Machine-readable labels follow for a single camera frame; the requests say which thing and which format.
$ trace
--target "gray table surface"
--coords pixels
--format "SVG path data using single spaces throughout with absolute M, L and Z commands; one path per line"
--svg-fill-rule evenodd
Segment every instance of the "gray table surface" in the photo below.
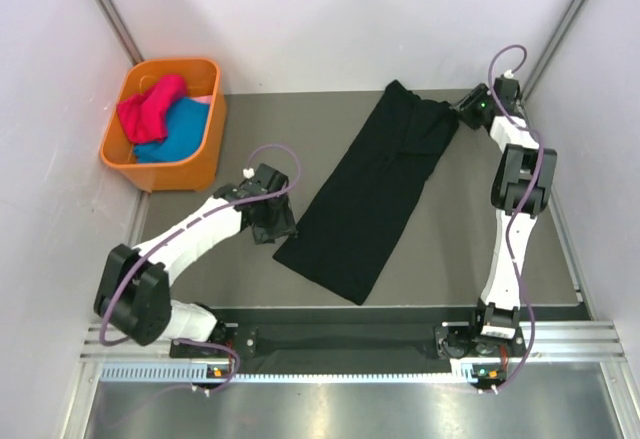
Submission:
M 454 101 L 465 91 L 427 91 Z M 150 198 L 143 237 L 163 232 L 199 208 L 213 190 L 242 179 L 258 146 L 282 143 L 299 155 L 304 175 L 291 192 L 300 217 L 364 124 L 381 92 L 228 96 L 218 175 L 206 192 L 157 192 Z M 258 159 L 288 174 L 281 151 Z M 422 197 L 366 306 L 474 305 L 486 283 L 495 242 L 489 192 L 500 152 L 486 131 L 461 126 L 426 182 Z M 214 248 L 176 281 L 173 296 L 216 307 L 349 306 L 350 302 L 275 262 L 277 245 L 255 246 L 251 233 Z M 575 305 L 577 298 L 548 211 L 531 236 L 523 272 L 537 305 Z

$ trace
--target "orange bin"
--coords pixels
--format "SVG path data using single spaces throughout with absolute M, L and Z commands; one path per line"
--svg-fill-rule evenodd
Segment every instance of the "orange bin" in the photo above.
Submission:
M 100 157 L 107 166 L 124 174 L 143 191 L 201 191 L 215 179 L 227 113 L 218 65 L 206 58 L 153 59 L 142 62 L 127 74 L 118 102 L 133 94 L 145 92 L 166 74 L 180 74 L 187 83 L 187 94 L 190 97 L 213 96 L 199 149 L 179 162 L 137 164 L 133 144 L 127 139 L 114 107 L 100 147 Z

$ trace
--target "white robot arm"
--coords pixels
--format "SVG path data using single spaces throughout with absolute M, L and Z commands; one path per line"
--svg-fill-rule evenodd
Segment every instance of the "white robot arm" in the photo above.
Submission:
M 160 236 L 133 248 L 115 247 L 107 258 L 94 311 L 104 317 L 115 298 L 109 322 L 143 346 L 158 338 L 224 342 L 225 325 L 213 311 L 171 300 L 170 287 L 204 253 L 246 227 L 251 227 L 256 244 L 296 234 L 287 194 L 259 200 L 281 191 L 287 176 L 265 164 L 255 174 L 245 172 L 246 180 L 239 186 L 218 189 L 200 209 Z M 230 205 L 237 201 L 242 204 Z M 116 297 L 124 277 L 141 258 L 146 258 L 144 264 Z
M 506 348 L 509 356 L 523 354 L 524 341 L 519 327 L 520 287 L 514 265 L 522 271 L 529 237 L 538 215 L 547 206 L 555 172 L 556 151 L 541 150 L 520 117 L 518 81 L 505 74 L 495 80 L 493 89 L 495 97 L 485 84 L 480 84 L 453 106 L 466 125 L 472 129 L 485 128 L 489 132 L 502 152 L 502 159 L 491 188 L 497 227 L 486 286 L 468 325 L 444 324 L 435 330 L 439 354 L 450 359 L 469 355 L 495 356 L 499 354 L 498 347 Z M 509 117 L 496 101 L 502 104 Z M 542 162 L 536 175 L 534 170 L 539 156 Z M 524 201 L 523 207 L 516 214 L 521 201 Z M 493 374 L 490 377 L 478 375 L 482 379 L 480 388 L 495 386 L 506 378 L 504 368 L 490 372 Z

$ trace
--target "blue cloth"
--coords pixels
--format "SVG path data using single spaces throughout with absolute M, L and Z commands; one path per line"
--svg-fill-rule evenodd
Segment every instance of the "blue cloth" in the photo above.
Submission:
M 178 100 L 167 111 L 168 136 L 164 142 L 134 146 L 138 162 L 176 162 L 191 156 L 202 142 L 209 107 L 188 97 Z

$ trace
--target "red cloth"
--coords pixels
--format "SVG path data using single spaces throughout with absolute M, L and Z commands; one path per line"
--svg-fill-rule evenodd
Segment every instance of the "red cloth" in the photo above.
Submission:
M 187 94 L 187 83 L 178 74 L 163 76 L 144 94 L 134 94 L 116 106 L 127 138 L 134 144 L 164 141 L 169 107 Z

